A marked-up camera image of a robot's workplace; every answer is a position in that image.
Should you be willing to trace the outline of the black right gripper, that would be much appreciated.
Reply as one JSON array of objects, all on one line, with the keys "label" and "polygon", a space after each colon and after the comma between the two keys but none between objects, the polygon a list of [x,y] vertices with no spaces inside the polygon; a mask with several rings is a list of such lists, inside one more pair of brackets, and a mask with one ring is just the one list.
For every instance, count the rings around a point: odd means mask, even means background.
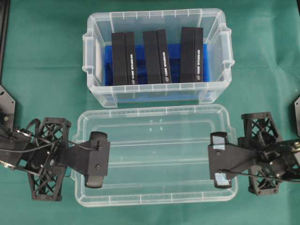
[{"label": "black right gripper", "polygon": [[243,114],[244,136],[237,144],[227,132],[210,134],[208,159],[214,187],[231,188],[237,176],[246,176],[255,195],[274,195],[283,182],[300,181],[300,141],[283,140],[269,112]]}]

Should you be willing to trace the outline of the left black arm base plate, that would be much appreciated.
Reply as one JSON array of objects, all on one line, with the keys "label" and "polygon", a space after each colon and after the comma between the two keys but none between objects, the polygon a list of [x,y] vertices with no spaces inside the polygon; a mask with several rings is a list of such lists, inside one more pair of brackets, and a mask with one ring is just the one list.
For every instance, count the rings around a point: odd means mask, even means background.
[{"label": "left black arm base plate", "polygon": [[9,129],[14,127],[15,100],[0,86],[0,124]]}]

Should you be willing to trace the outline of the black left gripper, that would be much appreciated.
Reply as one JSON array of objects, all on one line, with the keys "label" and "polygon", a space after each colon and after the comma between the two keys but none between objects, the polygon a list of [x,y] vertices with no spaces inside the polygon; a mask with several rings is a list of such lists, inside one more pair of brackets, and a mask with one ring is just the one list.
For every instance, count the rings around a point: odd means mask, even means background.
[{"label": "black left gripper", "polygon": [[68,138],[71,122],[65,118],[34,119],[16,132],[28,137],[23,159],[32,199],[61,201],[67,168],[84,176],[87,188],[101,188],[108,174],[110,142],[104,132],[93,131],[88,141],[75,143]]}]

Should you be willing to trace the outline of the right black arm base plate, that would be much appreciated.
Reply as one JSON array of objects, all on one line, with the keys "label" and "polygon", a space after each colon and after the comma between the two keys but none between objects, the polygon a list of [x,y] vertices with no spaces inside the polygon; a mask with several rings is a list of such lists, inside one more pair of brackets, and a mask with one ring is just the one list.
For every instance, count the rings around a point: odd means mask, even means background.
[{"label": "right black arm base plate", "polygon": [[295,111],[297,135],[300,136],[300,97],[298,97],[294,101],[294,111]]}]

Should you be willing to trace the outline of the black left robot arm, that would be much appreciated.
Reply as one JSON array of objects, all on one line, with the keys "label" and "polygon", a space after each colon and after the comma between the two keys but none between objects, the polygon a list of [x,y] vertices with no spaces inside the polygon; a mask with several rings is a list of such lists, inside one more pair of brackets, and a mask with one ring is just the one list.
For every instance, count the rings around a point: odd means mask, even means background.
[{"label": "black left robot arm", "polygon": [[65,118],[34,119],[26,128],[0,127],[0,164],[28,175],[34,201],[61,201],[67,168],[84,176],[87,188],[101,188],[108,174],[110,142],[93,131],[88,141],[69,140],[71,122]]}]

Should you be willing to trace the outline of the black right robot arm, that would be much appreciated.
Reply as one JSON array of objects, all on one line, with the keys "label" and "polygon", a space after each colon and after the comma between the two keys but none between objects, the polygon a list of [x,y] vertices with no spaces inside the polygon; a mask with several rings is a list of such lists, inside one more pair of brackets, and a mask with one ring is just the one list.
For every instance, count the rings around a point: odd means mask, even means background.
[{"label": "black right robot arm", "polygon": [[270,112],[243,114],[244,136],[237,144],[226,132],[210,134],[210,179],[219,189],[230,188],[233,178],[247,176],[255,195],[274,195],[282,182],[300,181],[300,141],[283,140]]}]

